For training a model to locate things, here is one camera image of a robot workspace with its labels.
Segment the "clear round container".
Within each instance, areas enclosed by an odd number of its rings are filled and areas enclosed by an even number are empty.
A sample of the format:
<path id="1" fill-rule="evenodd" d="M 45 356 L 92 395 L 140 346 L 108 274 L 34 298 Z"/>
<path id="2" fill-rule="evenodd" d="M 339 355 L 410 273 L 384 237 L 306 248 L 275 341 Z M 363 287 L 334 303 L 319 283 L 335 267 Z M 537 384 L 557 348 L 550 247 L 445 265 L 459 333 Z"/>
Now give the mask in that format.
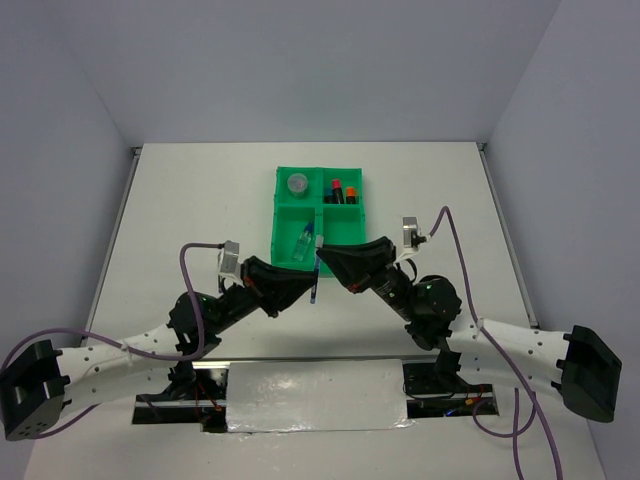
<path id="1" fill-rule="evenodd" d="M 295 198 L 303 198 L 309 189 L 309 180 L 303 173 L 293 173 L 286 181 L 288 192 Z"/>

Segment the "blue-capped black highlighter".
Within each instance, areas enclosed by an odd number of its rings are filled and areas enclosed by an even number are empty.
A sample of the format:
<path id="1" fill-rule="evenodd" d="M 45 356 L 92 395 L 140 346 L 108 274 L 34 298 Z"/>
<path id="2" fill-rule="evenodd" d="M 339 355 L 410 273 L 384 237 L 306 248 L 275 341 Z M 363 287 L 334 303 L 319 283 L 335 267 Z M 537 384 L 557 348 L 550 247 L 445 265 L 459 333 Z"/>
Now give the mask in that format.
<path id="1" fill-rule="evenodd" d="M 333 195 L 333 190 L 331 188 L 327 188 L 324 190 L 324 203 L 325 204 L 334 203 L 334 195 Z"/>

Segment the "clear spray bottle blue cap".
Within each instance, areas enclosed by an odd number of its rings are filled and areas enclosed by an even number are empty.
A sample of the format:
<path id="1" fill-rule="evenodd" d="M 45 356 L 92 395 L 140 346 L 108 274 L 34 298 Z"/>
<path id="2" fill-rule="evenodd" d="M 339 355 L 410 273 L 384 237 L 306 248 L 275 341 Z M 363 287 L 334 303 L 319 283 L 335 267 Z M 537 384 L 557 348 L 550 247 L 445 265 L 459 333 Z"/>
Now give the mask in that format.
<path id="1" fill-rule="evenodd" d="M 294 250 L 292 252 L 292 259 L 295 262 L 302 262 L 306 255 L 306 252 L 313 240 L 314 233 L 314 222 L 310 221 L 303 228 L 301 234 L 299 235 Z"/>

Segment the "blue pen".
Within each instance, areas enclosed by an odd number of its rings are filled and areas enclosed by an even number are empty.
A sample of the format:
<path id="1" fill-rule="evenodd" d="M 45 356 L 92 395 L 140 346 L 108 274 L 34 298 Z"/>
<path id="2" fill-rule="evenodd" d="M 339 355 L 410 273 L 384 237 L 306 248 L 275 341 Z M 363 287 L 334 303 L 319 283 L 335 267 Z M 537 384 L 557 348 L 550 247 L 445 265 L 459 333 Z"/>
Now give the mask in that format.
<path id="1" fill-rule="evenodd" d="M 310 290 L 310 304 L 311 305 L 314 305 L 316 303 L 316 299 L 317 299 L 317 290 L 318 290 L 320 266 L 321 266 L 321 259 L 316 254 L 315 258 L 314 258 L 314 269 L 313 269 L 314 283 L 313 283 L 313 285 L 311 287 L 311 290 Z"/>

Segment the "orange-capped black highlighter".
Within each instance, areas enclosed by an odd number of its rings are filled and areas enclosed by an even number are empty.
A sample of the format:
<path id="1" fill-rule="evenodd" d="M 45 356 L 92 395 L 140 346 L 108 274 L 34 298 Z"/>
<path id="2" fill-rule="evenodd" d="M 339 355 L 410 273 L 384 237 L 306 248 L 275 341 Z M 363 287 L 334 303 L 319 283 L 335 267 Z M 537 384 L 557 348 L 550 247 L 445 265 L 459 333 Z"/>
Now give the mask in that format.
<path id="1" fill-rule="evenodd" d="M 357 190 L 353 186 L 348 186 L 345 191 L 345 203 L 356 205 L 358 203 Z"/>

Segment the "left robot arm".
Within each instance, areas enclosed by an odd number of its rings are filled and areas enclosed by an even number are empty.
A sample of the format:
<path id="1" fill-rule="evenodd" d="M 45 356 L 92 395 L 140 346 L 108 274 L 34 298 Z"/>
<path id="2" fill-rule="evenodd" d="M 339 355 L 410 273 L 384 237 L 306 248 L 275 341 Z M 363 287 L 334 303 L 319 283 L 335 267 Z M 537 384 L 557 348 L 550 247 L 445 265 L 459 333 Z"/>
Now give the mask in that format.
<path id="1" fill-rule="evenodd" d="M 31 343 L 1 370 L 6 440 L 44 438 L 62 416 L 124 397 L 189 396 L 199 384 L 194 362 L 220 344 L 222 332 L 256 310 L 277 317 L 315 283 L 310 271 L 257 257 L 244 261 L 240 274 L 218 297 L 187 289 L 168 321 L 142 334 L 76 348 Z"/>

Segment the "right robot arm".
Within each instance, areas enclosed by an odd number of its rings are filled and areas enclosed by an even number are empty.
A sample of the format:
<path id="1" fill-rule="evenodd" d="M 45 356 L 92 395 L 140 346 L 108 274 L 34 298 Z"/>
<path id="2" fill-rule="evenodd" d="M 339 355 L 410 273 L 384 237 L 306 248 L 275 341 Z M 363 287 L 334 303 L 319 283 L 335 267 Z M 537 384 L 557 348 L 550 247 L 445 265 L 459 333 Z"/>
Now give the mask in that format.
<path id="1" fill-rule="evenodd" d="M 438 352 L 434 371 L 442 389 L 527 383 L 578 416 L 613 421 L 622 362 L 595 331 L 579 325 L 569 332 L 542 331 L 475 319 L 447 278 L 410 280 L 386 237 L 326 245 L 318 256 L 348 291 L 371 290 L 383 300 L 419 348 Z"/>

